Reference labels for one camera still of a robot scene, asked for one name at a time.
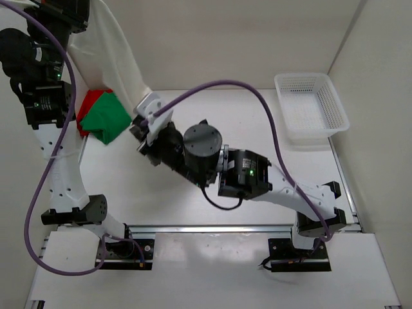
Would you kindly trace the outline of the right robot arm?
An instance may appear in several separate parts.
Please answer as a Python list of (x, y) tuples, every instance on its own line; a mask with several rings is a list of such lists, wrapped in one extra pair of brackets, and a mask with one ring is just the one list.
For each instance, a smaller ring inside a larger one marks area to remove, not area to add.
[(180, 133), (167, 121), (150, 140), (148, 126), (137, 116), (130, 128), (140, 142), (139, 152), (155, 166), (164, 164), (202, 192), (218, 184), (218, 196), (243, 201), (266, 201), (296, 212), (290, 252), (299, 258), (314, 247), (314, 240), (347, 225), (346, 215), (335, 201), (341, 195), (337, 182), (321, 185), (291, 184), (268, 158), (223, 144), (220, 132), (206, 120)]

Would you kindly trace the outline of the green t-shirt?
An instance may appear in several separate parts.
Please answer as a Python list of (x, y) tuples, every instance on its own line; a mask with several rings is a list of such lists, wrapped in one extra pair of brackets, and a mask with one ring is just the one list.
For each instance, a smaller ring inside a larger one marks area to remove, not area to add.
[(108, 145), (130, 126), (131, 121), (128, 112), (112, 92), (103, 93), (80, 124), (83, 130)]

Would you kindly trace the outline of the red t-shirt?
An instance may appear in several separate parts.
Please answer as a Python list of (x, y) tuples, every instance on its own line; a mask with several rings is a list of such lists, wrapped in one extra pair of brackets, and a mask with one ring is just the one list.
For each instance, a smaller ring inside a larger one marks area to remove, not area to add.
[(84, 97), (84, 100), (82, 101), (80, 109), (76, 115), (77, 129), (82, 138), (84, 138), (85, 136), (88, 136), (89, 133), (83, 130), (82, 125), (80, 124), (81, 121), (88, 114), (91, 107), (102, 96), (103, 93), (112, 93), (112, 92), (113, 92), (112, 89), (95, 89), (95, 90), (88, 90), (88, 92), (86, 93), (86, 96)]

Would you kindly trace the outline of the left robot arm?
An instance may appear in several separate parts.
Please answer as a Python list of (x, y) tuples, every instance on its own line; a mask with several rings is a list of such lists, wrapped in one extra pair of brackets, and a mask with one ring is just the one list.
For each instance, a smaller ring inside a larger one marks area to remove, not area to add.
[(51, 192), (51, 205), (41, 215), (42, 224), (76, 225), (99, 237), (111, 237), (114, 252), (127, 258), (133, 254), (135, 242), (127, 237), (126, 226), (108, 214), (104, 195), (90, 196), (84, 188), (74, 112), (76, 87), (74, 82), (61, 80), (64, 67), (74, 75), (66, 54), (68, 39), (84, 27), (46, 5), (24, 12), (29, 17), (28, 43), (33, 52), (27, 56), (25, 79), (11, 83), (22, 96), (26, 119), (48, 162), (38, 185), (48, 182)]

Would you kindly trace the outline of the white t-shirt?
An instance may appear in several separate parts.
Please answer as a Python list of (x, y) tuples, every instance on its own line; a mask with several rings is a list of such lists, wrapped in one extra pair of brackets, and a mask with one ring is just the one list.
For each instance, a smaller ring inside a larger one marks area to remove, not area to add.
[(111, 89), (126, 112), (151, 92), (119, 23), (103, 1), (89, 2), (88, 27), (71, 36), (68, 53), (89, 89)]

